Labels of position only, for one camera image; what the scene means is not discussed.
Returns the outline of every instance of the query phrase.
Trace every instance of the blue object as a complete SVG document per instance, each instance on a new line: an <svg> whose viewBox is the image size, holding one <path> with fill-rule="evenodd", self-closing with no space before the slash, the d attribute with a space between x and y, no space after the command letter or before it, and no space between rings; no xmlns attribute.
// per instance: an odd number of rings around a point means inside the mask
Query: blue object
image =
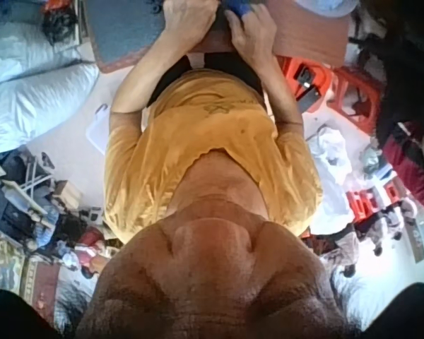
<svg viewBox="0 0 424 339"><path fill-rule="evenodd" d="M239 18L252 10L247 0L226 0L225 6L236 13Z"/></svg>

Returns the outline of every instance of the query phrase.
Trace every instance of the dark red fabric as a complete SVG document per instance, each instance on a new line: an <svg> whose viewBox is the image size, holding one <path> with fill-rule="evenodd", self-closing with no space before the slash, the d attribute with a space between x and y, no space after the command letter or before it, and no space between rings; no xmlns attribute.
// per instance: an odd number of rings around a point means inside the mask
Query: dark red fabric
<svg viewBox="0 0 424 339"><path fill-rule="evenodd" d="M391 135L383 147L383 153L405 187L424 206L424 169L405 156L406 150Z"/></svg>

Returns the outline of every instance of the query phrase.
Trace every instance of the orange t-shirt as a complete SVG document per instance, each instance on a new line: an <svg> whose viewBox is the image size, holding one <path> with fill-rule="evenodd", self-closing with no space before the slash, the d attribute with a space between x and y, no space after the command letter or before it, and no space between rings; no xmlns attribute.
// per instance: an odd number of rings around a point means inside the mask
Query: orange t-shirt
<svg viewBox="0 0 424 339"><path fill-rule="evenodd" d="M314 161L301 135L278 135L255 91L221 72L191 71L150 110L140 139L121 126L108 143L105 217L121 241L163 219L189 167L218 149L258 184L271 221L305 231L322 198Z"/></svg>

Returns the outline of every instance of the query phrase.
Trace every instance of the black pants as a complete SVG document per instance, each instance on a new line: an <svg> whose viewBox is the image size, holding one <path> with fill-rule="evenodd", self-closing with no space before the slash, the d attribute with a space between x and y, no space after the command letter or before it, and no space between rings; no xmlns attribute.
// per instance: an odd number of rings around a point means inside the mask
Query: black pants
<svg viewBox="0 0 424 339"><path fill-rule="evenodd" d="M261 96L262 84L256 73L248 66L237 53L208 53L204 55L204 68L215 69L239 78L249 87L257 91ZM171 83L179 79L182 74L192 70L189 58L183 56L173 67L171 67L160 79L149 100L148 107L151 106L162 92Z"/></svg>

